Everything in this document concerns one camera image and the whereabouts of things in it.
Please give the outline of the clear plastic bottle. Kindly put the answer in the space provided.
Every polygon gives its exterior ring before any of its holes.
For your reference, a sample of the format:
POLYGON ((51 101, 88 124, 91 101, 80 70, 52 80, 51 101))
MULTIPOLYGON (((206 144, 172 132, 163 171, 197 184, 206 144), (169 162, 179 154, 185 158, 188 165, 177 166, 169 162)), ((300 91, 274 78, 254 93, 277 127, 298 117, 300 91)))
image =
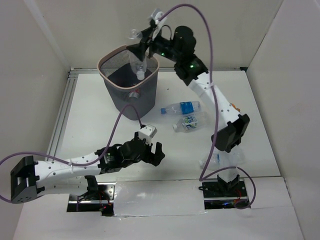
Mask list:
MULTIPOLYGON (((128 37, 128 45, 139 44, 142 36, 143 35, 140 31, 138 31, 137 29, 132 29, 128 37)), ((147 70, 147 61, 145 59, 143 61, 140 61, 131 51, 128 52, 128 56, 131 70, 134 74, 136 74, 138 80, 144 80, 147 70)))

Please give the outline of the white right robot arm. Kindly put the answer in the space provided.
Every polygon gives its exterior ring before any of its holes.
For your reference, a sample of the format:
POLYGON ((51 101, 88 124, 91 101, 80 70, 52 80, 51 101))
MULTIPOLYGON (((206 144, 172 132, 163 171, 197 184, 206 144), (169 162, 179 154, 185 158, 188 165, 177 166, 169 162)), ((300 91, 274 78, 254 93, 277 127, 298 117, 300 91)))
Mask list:
POLYGON ((247 130, 250 118, 241 114, 227 100, 213 81, 213 64, 209 67, 195 55, 196 39, 193 31, 187 26, 178 26, 173 31, 173 37, 166 39, 161 35, 160 27, 149 26, 138 31, 133 29, 129 34, 129 45, 126 47, 140 62, 158 54, 174 62, 177 76, 195 92, 214 116, 214 133, 211 136, 211 148, 203 170, 206 171, 214 156, 214 150, 219 155, 232 155, 232 149, 241 143, 247 130))

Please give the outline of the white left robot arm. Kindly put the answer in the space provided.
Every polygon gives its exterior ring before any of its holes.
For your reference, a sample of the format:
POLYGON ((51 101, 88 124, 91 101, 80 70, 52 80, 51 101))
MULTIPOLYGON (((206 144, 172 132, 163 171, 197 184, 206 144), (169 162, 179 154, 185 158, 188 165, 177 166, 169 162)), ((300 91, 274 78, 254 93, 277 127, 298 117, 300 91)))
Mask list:
POLYGON ((86 199, 97 197, 99 187, 93 183, 93 177, 103 174, 119 172, 139 162, 158 166, 165 154, 162 144, 156 143, 155 152, 152 145, 137 135, 123 144, 114 144, 103 154, 102 159, 92 165, 86 163, 95 160, 102 149, 85 156, 71 159, 68 164, 58 161, 35 161, 32 155, 23 157, 10 172, 10 201, 12 204, 22 204, 36 200, 43 195, 61 194, 63 191, 75 190, 77 195, 82 194, 86 199), (59 182, 75 177, 89 179, 81 187, 78 182, 64 188, 59 182))

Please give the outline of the blue label plastic bottle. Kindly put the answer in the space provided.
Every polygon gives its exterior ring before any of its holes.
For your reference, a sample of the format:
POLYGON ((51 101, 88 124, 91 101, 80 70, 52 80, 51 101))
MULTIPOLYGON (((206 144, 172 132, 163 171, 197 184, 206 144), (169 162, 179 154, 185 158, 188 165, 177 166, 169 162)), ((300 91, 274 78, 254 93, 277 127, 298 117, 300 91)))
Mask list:
POLYGON ((201 111, 201 103, 199 101, 184 101, 173 103, 167 107, 160 109, 162 115, 180 116, 201 111))

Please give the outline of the red label plastic bottle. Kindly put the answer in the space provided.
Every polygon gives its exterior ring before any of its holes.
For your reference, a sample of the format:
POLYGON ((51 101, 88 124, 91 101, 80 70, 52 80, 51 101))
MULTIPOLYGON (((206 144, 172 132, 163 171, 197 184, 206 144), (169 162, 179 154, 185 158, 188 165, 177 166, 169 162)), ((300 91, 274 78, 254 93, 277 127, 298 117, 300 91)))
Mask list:
POLYGON ((136 89, 134 91, 130 91, 128 93, 128 98, 135 98, 135 99, 139 99, 141 97, 141 93, 139 89, 136 89))

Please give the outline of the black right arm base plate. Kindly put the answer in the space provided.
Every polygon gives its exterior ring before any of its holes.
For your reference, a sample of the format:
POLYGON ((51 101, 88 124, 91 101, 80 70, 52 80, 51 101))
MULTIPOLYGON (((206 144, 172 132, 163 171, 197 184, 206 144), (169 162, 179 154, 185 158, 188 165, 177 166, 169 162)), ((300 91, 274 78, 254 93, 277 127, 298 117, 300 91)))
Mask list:
POLYGON ((204 181, 198 190, 202 192, 205 210, 246 208, 250 203, 243 180, 228 190, 222 189, 218 180, 204 181))

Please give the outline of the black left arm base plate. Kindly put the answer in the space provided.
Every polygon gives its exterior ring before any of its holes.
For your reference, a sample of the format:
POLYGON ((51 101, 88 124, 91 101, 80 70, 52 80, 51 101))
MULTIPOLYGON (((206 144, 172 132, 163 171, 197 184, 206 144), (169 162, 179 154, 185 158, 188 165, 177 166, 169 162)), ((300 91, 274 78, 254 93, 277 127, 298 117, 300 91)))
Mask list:
POLYGON ((69 195, 67 213, 99 212, 102 216, 114 216, 116 182, 98 182, 98 191, 81 196, 69 195))

